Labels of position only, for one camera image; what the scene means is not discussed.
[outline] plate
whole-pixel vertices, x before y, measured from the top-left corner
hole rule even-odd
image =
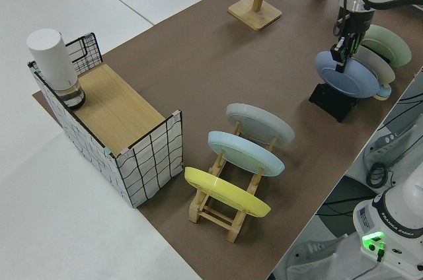
[[[261,108],[234,103],[226,107],[226,117],[234,127],[240,122],[239,131],[260,143],[270,144],[273,138],[278,140],[275,146],[286,146],[295,138],[292,128],[278,116]]]
[[[389,84],[395,80],[395,73],[391,66],[365,46],[358,48],[352,58],[367,67],[376,76],[379,84]]]
[[[263,176],[278,176],[285,169],[283,162],[270,151],[245,138],[224,133],[209,132],[210,148],[230,163],[252,173],[264,169]]]
[[[411,50],[405,41],[394,32],[375,24],[365,32],[362,45],[386,58],[391,67],[406,65],[411,60]]]
[[[320,77],[341,93],[355,97],[371,97],[379,91],[379,82],[362,64],[349,59],[343,73],[336,72],[336,62],[330,51],[323,51],[316,56],[316,70]]]
[[[379,92],[373,95],[377,100],[387,100],[392,93],[392,88],[389,84],[384,84],[380,86]]]
[[[264,217],[270,212],[269,205],[261,199],[207,172],[187,166],[185,180],[220,202],[239,211],[246,211],[249,215]]]

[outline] wire mesh basket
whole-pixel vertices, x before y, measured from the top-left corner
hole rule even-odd
[[[78,75],[103,62],[93,33],[66,44],[66,48]],[[28,66],[65,134],[132,207],[153,197],[182,171],[181,111],[115,156],[45,82],[36,62]]]

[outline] black plate stand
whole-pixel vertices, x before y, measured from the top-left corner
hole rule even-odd
[[[318,84],[309,98],[310,102],[335,117],[338,122],[344,120],[359,100],[359,98],[342,94],[326,83]]]

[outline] brown table mat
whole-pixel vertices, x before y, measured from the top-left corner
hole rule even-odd
[[[195,190],[182,174],[139,207],[207,280],[265,279],[423,64],[420,12],[412,7],[377,11],[373,23],[399,34],[413,60],[395,69],[390,99],[361,100],[338,123],[307,100],[322,82],[315,56],[336,43],[332,27],[338,1],[265,0],[283,14],[261,32],[227,12],[237,1],[201,1],[104,55],[162,115],[182,110],[186,166],[207,170],[213,164],[208,132],[231,131],[225,117],[230,103],[268,110],[296,133],[288,147],[274,151],[285,171],[263,178],[256,193],[271,212],[262,219],[247,217],[234,244],[225,240],[225,229],[202,218],[197,225],[188,220]],[[231,165],[221,177],[241,187],[250,180]]]

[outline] wooden block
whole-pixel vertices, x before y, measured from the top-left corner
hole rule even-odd
[[[254,30],[262,30],[282,15],[280,10],[265,1],[262,2],[259,11],[253,11],[253,3],[254,0],[240,0],[230,6],[228,12]]]
[[[79,82],[86,101],[75,115],[115,156],[165,120],[105,63]]]

